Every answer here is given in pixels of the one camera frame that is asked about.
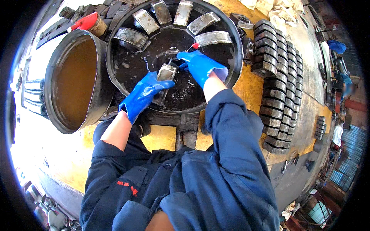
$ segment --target red embroidery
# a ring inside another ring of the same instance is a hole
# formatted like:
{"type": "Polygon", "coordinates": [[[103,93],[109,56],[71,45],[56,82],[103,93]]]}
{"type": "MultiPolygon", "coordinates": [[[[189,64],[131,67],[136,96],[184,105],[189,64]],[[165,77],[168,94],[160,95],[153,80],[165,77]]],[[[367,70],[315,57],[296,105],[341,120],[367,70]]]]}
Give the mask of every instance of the red embroidery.
{"type": "Polygon", "coordinates": [[[132,191],[132,194],[133,194],[134,196],[136,196],[136,197],[138,196],[138,195],[137,195],[138,190],[134,189],[134,187],[132,187],[132,186],[131,186],[131,191],[132,191]]]}

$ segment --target person in blue shirt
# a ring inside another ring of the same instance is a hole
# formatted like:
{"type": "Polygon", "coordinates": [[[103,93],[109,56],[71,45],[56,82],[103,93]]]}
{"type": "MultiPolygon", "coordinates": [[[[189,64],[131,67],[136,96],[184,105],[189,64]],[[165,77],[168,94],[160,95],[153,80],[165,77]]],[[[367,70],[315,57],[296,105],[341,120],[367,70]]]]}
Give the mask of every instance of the person in blue shirt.
{"type": "Polygon", "coordinates": [[[181,66],[202,87],[214,144],[149,152],[135,123],[153,96],[175,85],[148,73],[94,132],[82,200],[83,230],[279,230],[279,215],[258,140],[263,124],[223,81],[228,69],[199,51],[181,66]]]}
{"type": "Polygon", "coordinates": [[[334,77],[336,78],[337,81],[332,82],[333,88],[340,89],[342,91],[342,100],[345,97],[348,97],[354,94],[355,86],[353,85],[352,80],[349,77],[349,75],[336,71],[334,73],[334,77]]]}

